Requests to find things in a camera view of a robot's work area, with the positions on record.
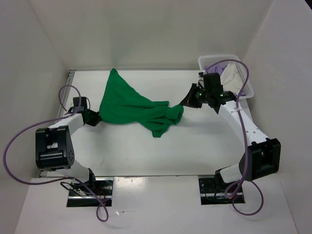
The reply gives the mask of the green t shirt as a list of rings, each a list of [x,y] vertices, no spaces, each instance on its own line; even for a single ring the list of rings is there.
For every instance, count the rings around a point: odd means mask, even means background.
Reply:
[[[125,125],[139,123],[155,138],[160,138],[172,125],[180,123],[184,108],[169,106],[169,101],[151,101],[131,87],[113,68],[106,82],[99,106],[102,121]]]

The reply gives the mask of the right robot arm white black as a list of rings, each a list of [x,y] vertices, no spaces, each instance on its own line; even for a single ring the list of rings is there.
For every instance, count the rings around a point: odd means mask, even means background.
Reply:
[[[204,89],[193,83],[180,104],[191,108],[208,104],[229,124],[244,147],[237,164],[215,172],[214,186],[218,191],[226,191],[236,181],[254,181],[278,172],[280,141],[269,138],[254,124],[232,92],[222,92],[220,88]]]

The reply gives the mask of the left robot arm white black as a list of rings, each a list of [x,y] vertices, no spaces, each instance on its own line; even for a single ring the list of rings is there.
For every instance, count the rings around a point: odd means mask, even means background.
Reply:
[[[89,109],[68,114],[48,128],[36,130],[36,165],[50,172],[56,171],[80,184],[87,195],[97,190],[95,175],[90,168],[82,166],[75,159],[71,136],[84,125],[97,126],[102,121],[99,112]]]

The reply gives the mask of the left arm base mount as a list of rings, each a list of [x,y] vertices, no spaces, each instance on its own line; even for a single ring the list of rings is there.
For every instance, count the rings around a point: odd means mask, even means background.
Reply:
[[[61,187],[68,191],[66,207],[96,207],[98,200],[80,183],[60,182]],[[112,206],[114,179],[112,177],[97,177],[91,190],[104,202],[107,207]]]

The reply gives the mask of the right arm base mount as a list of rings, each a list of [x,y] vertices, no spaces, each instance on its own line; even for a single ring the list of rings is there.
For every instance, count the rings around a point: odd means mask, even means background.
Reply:
[[[201,205],[231,204],[232,198],[226,198],[224,189],[219,187],[213,175],[198,177]]]

